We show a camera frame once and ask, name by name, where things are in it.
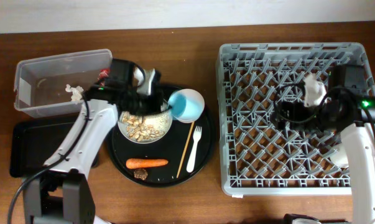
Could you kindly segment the red snack wrapper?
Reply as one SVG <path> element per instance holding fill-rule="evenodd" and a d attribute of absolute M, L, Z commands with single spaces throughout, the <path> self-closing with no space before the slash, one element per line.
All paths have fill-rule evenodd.
<path fill-rule="evenodd" d="M 98 76 L 98 80 L 102 80 L 102 79 L 108 78 L 109 77 L 109 72 L 110 72 L 109 69 L 103 69 L 102 71 L 100 71 L 100 74 Z"/>

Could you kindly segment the white tissue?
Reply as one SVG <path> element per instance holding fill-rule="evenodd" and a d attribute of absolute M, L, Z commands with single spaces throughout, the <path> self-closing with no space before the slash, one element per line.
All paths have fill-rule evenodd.
<path fill-rule="evenodd" d="M 66 84 L 65 91 L 72 93 L 71 101 L 80 101 L 83 98 L 82 93 L 84 89 L 81 86 L 71 87 L 69 84 Z"/>

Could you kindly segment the white cup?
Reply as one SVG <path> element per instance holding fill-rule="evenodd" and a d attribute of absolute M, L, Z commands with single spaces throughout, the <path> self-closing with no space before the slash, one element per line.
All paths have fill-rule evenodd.
<path fill-rule="evenodd" d="M 348 156 L 345 150 L 345 147 L 342 143 L 333 146 L 333 154 L 330 156 L 330 160 L 334 165 L 340 167 L 342 169 L 347 169 L 349 167 L 348 164 Z"/>

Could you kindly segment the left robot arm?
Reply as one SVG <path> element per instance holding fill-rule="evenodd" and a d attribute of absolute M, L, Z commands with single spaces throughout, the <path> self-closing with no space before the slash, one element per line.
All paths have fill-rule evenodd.
<path fill-rule="evenodd" d="M 104 78 L 83 93 L 81 111 L 58 149 L 17 190 L 26 223 L 104 223 L 87 178 L 108 133 L 123 111 L 144 116 L 160 112 L 163 94 L 156 78 L 131 86 Z"/>

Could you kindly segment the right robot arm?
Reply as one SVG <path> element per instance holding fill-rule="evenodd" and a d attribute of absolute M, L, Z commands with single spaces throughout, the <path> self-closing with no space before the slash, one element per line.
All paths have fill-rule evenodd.
<path fill-rule="evenodd" d="M 340 134 L 338 154 L 347 158 L 353 196 L 353 223 L 375 223 L 375 96 L 329 91 L 315 106 L 275 100 L 272 122 L 282 129 Z"/>

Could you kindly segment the grey dishwasher rack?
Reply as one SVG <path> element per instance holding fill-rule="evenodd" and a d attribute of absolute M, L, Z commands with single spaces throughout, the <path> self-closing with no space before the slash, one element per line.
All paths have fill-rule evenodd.
<path fill-rule="evenodd" d="M 221 187 L 233 197 L 348 195 L 348 169 L 332 163 L 334 132 L 308 133 L 271 123 L 274 99 L 302 101 L 294 87 L 308 74 L 326 83 L 337 65 L 364 67 L 368 94 L 375 84 L 365 48 L 356 42 L 224 44 L 216 62 L 220 114 Z"/>

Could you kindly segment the clear plastic waste bin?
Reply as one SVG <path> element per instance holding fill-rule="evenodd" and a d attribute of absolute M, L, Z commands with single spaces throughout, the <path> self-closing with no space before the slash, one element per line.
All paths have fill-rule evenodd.
<path fill-rule="evenodd" d="M 20 61 L 14 108 L 33 118 L 77 113 L 82 101 L 73 99 L 72 89 L 89 89 L 112 59 L 110 50 L 99 49 Z"/>

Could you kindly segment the grey plate with rice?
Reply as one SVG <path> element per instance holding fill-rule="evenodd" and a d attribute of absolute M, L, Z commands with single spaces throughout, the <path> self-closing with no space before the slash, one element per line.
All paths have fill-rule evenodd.
<path fill-rule="evenodd" d="M 126 139 L 138 144 L 149 144 L 164 137 L 172 121 L 168 105 L 163 103 L 161 113 L 155 115 L 136 116 L 127 111 L 122 112 L 118 120 L 118 128 Z"/>

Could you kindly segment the wooden chopstick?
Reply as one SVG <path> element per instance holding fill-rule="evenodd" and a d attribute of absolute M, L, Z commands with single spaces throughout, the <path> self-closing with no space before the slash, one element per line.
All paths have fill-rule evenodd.
<path fill-rule="evenodd" d="M 177 175 L 176 175 L 177 179 L 179 178 L 180 172 L 182 170 L 183 161 L 184 161 L 184 158 L 185 158 L 185 155 L 186 155 L 186 151 L 187 151 L 187 147 L 189 145 L 190 138 L 191 138 L 191 135 L 192 135 L 192 132 L 193 132 L 194 124 L 195 124 L 195 121 L 193 121 L 191 123 L 191 125 L 190 125 L 190 129 L 189 129 L 189 132 L 188 132 L 187 140 L 185 142 L 185 146 L 184 146 L 184 149 L 183 149 L 183 152 L 182 152 L 182 156 L 180 158 L 180 164 L 178 166 L 178 171 L 177 171 Z"/>

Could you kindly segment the orange carrot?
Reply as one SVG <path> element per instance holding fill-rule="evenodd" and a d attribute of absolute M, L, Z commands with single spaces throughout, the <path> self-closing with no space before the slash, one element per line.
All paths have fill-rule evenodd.
<path fill-rule="evenodd" d="M 128 159 L 126 161 L 126 167 L 128 169 L 143 169 L 165 166 L 168 163 L 166 159 Z"/>

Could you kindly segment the white plastic fork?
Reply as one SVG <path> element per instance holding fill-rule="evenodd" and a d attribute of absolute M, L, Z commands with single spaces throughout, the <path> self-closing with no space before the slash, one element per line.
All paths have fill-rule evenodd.
<path fill-rule="evenodd" d="M 201 135 L 202 135 L 202 127 L 197 126 L 194 130 L 194 133 L 193 133 L 193 146 L 192 146 L 192 150 L 190 152 L 190 156 L 188 158 L 187 167 L 186 167 L 186 170 L 189 173 L 193 172 L 193 170 L 194 170 L 195 159 L 196 159 L 196 154 L 197 154 L 197 147 L 198 147 L 198 143 L 201 139 Z"/>

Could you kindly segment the round black serving tray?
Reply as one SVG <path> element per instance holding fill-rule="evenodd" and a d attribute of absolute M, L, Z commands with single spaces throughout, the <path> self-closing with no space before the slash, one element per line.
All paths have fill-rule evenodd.
<path fill-rule="evenodd" d="M 124 137 L 115 126 L 107 135 L 106 147 L 109 157 L 122 175 L 129 180 L 148 187 L 170 187 L 191 179 L 205 167 L 215 150 L 216 128 L 209 107 L 205 107 L 195 127 L 202 127 L 201 139 L 198 142 L 195 166 L 193 172 L 187 172 L 187 161 L 193 146 L 189 145 L 180 167 L 180 160 L 188 138 L 190 125 L 173 121 L 168 133 L 160 140 L 149 144 L 138 144 Z M 128 159 L 165 159 L 168 164 L 160 167 L 147 168 L 145 180 L 137 179 L 134 171 L 126 167 Z"/>

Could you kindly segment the brown food scrap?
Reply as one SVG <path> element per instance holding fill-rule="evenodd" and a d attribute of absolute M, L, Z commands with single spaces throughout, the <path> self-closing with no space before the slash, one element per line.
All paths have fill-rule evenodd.
<path fill-rule="evenodd" d="M 148 172 L 144 168 L 139 168 L 134 171 L 134 178 L 139 180 L 146 180 Z"/>

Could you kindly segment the black rectangular tray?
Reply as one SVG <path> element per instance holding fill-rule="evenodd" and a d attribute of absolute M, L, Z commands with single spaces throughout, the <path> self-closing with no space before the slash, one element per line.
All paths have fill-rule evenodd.
<path fill-rule="evenodd" d="M 16 124 L 12 134 L 11 177 L 37 172 L 61 145 L 75 121 L 76 116 L 70 115 Z"/>

